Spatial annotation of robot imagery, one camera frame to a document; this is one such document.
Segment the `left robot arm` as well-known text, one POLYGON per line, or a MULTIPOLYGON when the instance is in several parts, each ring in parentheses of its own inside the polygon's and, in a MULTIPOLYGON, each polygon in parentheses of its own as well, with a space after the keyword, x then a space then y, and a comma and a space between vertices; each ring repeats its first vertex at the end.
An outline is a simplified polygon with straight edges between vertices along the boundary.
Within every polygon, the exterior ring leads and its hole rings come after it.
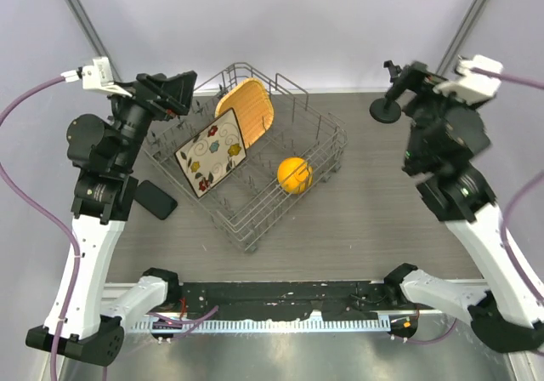
POLYGON ((140 73, 132 82, 115 82, 106 69, 86 66, 60 77, 105 93, 112 117, 107 122, 83 114, 67 129, 67 157, 79 170, 68 230, 74 247, 54 306, 41 326, 28 331, 25 343, 51 355, 108 367, 136 321, 155 307, 170 312, 180 304, 178 275, 158 268, 145 271, 108 307, 102 307, 101 298, 137 192, 133 165, 150 125, 189 113, 197 75, 194 71, 174 77, 140 73))

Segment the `black smartphone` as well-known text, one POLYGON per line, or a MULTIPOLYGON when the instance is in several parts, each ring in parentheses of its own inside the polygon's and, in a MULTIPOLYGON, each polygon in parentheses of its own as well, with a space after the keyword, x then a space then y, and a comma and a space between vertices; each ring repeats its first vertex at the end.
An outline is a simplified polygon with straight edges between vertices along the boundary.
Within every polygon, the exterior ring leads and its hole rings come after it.
POLYGON ((134 200, 159 220, 167 219, 178 206, 172 196, 149 180, 138 185, 134 200))

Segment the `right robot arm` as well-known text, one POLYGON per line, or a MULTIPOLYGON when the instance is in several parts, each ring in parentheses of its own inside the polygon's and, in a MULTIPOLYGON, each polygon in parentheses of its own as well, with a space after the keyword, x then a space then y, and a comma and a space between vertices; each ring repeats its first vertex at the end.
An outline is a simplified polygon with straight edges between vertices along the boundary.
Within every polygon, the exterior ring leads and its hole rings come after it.
POLYGON ((418 61, 404 66, 386 61, 384 67, 390 86, 371 104, 371 116, 382 123, 410 119, 402 169, 423 176, 417 185, 423 203, 484 278, 484 285, 466 287, 402 264, 385 277, 385 301, 395 309, 411 303, 440 310, 469 325, 495 352, 541 355, 543 284, 507 229, 511 208, 499 206, 472 164, 490 146, 480 107, 516 77, 482 55, 459 59, 452 80, 418 61))

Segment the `black phone stand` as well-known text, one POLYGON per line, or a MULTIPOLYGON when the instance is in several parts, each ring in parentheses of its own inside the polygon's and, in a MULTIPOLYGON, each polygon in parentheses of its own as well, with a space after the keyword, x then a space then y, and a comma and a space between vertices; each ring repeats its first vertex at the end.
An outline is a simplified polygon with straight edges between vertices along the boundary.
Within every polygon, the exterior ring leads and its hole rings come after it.
MULTIPOLYGON (((401 73, 400 66, 395 65, 392 60, 387 60, 383 62, 383 67, 388 70, 390 83, 394 84, 401 73)), ((371 103, 369 113, 375 121, 383 124, 391 124, 400 119, 401 108, 395 100, 382 97, 371 103)))

